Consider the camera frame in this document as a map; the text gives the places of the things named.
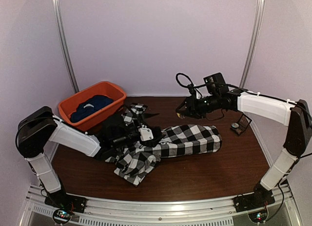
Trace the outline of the black white checkered shirt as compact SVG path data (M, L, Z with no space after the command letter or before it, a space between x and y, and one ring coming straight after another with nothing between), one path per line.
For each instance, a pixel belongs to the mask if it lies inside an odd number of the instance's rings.
M101 158L115 163L115 174L137 186L162 158L213 153L221 148L222 138L215 126L185 124L170 126L162 133L164 138L155 147L140 144L138 129L151 127L146 119L147 106L133 103L124 113L115 113L102 123L100 138L104 154Z

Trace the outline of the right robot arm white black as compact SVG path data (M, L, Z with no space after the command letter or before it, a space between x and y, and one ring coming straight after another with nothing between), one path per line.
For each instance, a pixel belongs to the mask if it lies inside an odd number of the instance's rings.
M255 114L288 128L280 155L250 196L250 203L254 207L260 207L268 200L268 192L306 156L305 151L312 138L312 117L308 104L305 100L283 100L227 84L221 73L207 76L203 80L202 85L194 85L193 82L180 85L188 89L190 96L176 108L179 117L201 119L208 113L224 109Z

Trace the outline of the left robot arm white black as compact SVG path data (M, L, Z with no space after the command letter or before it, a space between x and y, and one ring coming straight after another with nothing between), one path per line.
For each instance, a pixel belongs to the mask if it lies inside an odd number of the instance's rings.
M102 122L101 130L94 135L69 125L54 115L48 106L20 121L15 137L16 148L59 208L66 208L70 197L62 192L61 180L44 153L46 144L60 144L97 160L106 160L118 149L136 142L156 146L164 135L160 127L146 123L146 118L153 117L153 114L137 114L131 108L127 111L129 118L116 111Z

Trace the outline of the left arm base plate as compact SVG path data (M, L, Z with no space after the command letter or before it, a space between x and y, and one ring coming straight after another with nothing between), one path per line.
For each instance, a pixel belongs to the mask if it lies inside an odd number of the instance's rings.
M48 193L44 203L70 212L84 213L87 199L63 192Z

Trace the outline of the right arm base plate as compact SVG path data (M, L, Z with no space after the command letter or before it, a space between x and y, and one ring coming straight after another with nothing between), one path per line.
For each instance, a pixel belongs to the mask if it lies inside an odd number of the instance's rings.
M234 207L237 213L250 211L258 208L265 208L267 205L275 203L272 191L268 195L262 196L261 193L238 194L233 198Z

